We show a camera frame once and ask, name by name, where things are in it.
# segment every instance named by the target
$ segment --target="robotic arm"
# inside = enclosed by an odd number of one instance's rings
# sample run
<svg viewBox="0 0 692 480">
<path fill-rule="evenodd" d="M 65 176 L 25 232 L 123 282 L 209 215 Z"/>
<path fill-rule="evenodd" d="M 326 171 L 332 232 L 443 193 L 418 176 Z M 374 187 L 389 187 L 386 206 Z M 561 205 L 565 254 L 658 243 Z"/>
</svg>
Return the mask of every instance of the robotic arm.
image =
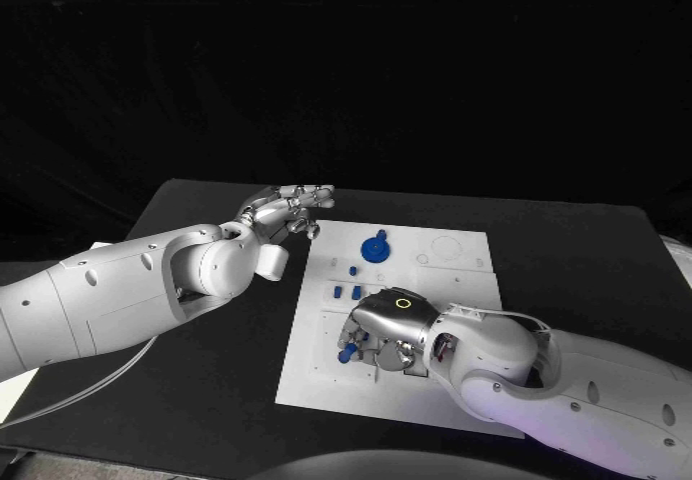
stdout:
<svg viewBox="0 0 692 480">
<path fill-rule="evenodd" d="M 278 281 L 288 233 L 319 225 L 332 185 L 270 187 L 234 221 L 195 225 L 79 253 L 0 288 L 0 382 L 55 362 L 137 345 L 225 305 L 257 273 Z"/>
<path fill-rule="evenodd" d="M 510 316 L 534 319 L 454 303 L 438 312 L 414 292 L 384 289 L 346 320 L 342 363 L 405 370 L 418 354 L 477 419 L 624 475 L 692 478 L 692 373 L 538 319 L 528 329 Z M 384 342 L 379 349 L 361 348 L 366 335 Z"/>
</svg>

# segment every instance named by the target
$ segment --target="white cable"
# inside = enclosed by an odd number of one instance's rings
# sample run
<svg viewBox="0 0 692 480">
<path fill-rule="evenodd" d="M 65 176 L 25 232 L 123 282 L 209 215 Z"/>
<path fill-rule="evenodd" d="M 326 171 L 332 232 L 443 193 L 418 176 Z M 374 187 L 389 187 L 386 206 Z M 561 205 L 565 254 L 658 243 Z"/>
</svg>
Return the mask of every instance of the white cable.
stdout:
<svg viewBox="0 0 692 480">
<path fill-rule="evenodd" d="M 38 410 L 36 412 L 25 415 L 23 417 L 19 417 L 17 419 L 12 420 L 10 422 L 6 422 L 6 423 L 0 424 L 0 430 L 3 428 L 10 427 L 12 425 L 16 425 L 17 423 L 28 422 L 29 420 L 33 420 L 35 418 L 39 418 L 40 416 L 48 415 L 49 413 L 53 413 L 61 408 L 65 408 L 66 406 L 77 403 L 79 400 L 84 400 L 90 395 L 92 395 L 102 388 L 105 388 L 120 378 L 120 376 L 130 370 L 133 365 L 137 363 L 140 358 L 144 356 L 144 353 L 147 353 L 147 350 L 150 349 L 150 347 L 154 343 L 154 340 L 157 338 L 159 337 L 152 338 L 152 340 L 144 345 L 144 347 L 140 350 L 140 352 L 137 353 L 137 355 L 130 359 L 130 361 L 98 383 L 95 383 L 90 388 L 82 390 L 79 393 L 72 395 L 65 400 L 59 401 L 58 403 L 53 403 L 53 405 L 49 405 L 46 408 L 43 408 L 43 409 Z"/>
<path fill-rule="evenodd" d="M 539 320 L 536 317 L 532 317 L 531 315 L 526 315 L 525 313 L 508 312 L 505 310 L 489 310 L 486 308 L 469 307 L 469 306 L 461 305 L 459 303 L 456 303 L 454 305 L 459 305 L 461 308 L 466 308 L 466 309 L 473 310 L 473 311 L 480 312 L 480 313 L 496 313 L 498 315 L 508 315 L 509 317 L 528 318 L 529 320 L 534 320 L 534 322 L 536 322 L 536 324 L 541 326 L 541 330 L 535 330 L 535 332 L 549 332 L 551 331 L 551 327 L 548 326 L 548 324 L 542 320 Z"/>
</svg>

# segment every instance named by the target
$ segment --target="gray floor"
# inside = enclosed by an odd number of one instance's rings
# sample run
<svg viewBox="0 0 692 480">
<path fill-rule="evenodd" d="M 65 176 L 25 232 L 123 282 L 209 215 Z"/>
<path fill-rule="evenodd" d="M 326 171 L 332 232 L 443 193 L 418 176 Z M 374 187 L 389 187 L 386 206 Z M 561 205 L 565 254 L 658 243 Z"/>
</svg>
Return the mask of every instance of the gray floor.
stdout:
<svg viewBox="0 0 692 480">
<path fill-rule="evenodd" d="M 38 453 L 25 457 L 2 480 L 189 480 L 170 473 L 152 472 L 108 463 Z"/>
</svg>

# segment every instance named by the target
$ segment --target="blue knob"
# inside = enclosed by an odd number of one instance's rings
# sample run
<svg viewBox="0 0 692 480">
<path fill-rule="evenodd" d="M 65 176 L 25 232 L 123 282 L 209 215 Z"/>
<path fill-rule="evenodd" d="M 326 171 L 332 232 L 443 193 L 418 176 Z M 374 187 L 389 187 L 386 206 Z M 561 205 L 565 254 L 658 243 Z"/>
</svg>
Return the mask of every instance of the blue knob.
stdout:
<svg viewBox="0 0 692 480">
<path fill-rule="evenodd" d="M 389 244 L 386 243 L 386 233 L 378 232 L 378 236 L 369 238 L 361 247 L 361 255 L 371 263 L 382 263 L 389 257 Z"/>
<path fill-rule="evenodd" d="M 356 344 L 349 343 L 346 345 L 346 348 L 339 352 L 339 361 L 342 363 L 349 363 L 350 356 L 353 355 L 353 352 L 358 350 Z"/>
</svg>

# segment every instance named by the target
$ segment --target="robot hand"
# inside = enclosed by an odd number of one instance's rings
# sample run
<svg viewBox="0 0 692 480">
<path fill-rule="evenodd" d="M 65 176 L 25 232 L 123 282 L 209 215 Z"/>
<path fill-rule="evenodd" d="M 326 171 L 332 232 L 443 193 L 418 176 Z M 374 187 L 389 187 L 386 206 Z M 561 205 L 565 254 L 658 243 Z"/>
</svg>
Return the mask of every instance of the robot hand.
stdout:
<svg viewBox="0 0 692 480">
<path fill-rule="evenodd" d="M 386 341 L 374 352 L 361 349 L 365 334 Z M 477 419 L 624 475 L 692 478 L 692 373 L 637 350 L 513 312 L 454 303 L 437 312 L 399 288 L 361 300 L 339 349 L 342 363 L 384 370 L 408 368 L 408 353 L 420 353 L 428 376 Z"/>
<path fill-rule="evenodd" d="M 0 382 L 59 361 L 137 345 L 225 305 L 257 273 L 281 279 L 290 232 L 319 234 L 309 207 L 332 185 L 270 187 L 234 221 L 128 240 L 0 288 Z"/>
</svg>

